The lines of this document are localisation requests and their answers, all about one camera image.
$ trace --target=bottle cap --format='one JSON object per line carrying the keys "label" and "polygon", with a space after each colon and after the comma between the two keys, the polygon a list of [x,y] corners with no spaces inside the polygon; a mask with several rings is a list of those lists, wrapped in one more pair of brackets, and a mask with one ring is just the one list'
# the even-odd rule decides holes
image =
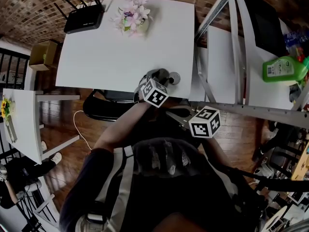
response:
{"label": "bottle cap", "polygon": [[306,66],[307,69],[309,69],[309,57],[306,57],[303,61],[303,65]]}

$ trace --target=black and white cube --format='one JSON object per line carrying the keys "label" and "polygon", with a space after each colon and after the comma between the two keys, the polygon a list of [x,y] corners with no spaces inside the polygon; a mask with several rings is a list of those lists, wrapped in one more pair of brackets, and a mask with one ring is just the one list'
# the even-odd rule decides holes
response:
{"label": "black and white cube", "polygon": [[141,89],[144,101],[160,107],[169,97],[166,87],[156,82],[154,79],[149,79],[147,84]]}
{"label": "black and white cube", "polygon": [[189,120],[189,126],[193,137],[212,138],[221,126],[220,111],[205,106]]}

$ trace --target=green bottle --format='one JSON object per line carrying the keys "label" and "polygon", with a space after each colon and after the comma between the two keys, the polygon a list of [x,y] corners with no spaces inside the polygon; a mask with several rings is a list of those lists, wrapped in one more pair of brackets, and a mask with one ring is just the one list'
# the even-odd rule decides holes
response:
{"label": "green bottle", "polygon": [[302,63],[290,56],[263,63],[263,80],[267,83],[280,81],[300,81],[309,69],[309,57]]}

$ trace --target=white cable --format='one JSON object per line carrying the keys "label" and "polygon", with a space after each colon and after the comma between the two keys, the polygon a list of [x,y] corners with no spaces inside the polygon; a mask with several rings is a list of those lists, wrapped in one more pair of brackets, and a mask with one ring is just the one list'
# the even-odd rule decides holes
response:
{"label": "white cable", "polygon": [[[76,127],[76,124],[75,124],[75,115],[76,115],[78,112],[83,112],[83,110],[79,110],[79,111],[75,112],[75,114],[74,114],[74,116],[73,116],[73,123],[74,123],[74,126],[75,126],[76,129],[77,129],[77,127]],[[78,129],[77,129],[77,131],[78,131],[78,133],[80,134],[80,136],[86,141],[86,143],[87,143],[89,149],[92,150],[92,148],[90,148],[90,146],[89,146],[89,143],[88,143],[87,140],[83,137],[83,135],[80,133],[80,131],[79,131]]]}

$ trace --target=chair backrest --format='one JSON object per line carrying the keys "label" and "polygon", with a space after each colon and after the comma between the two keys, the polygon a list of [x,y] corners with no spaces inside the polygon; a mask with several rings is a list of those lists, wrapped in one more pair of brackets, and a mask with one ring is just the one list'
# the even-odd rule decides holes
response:
{"label": "chair backrest", "polygon": [[94,97],[98,90],[94,90],[88,98],[84,101],[84,113],[96,120],[115,121],[127,110],[129,110],[133,103],[116,103],[112,101],[104,101],[100,98]]}

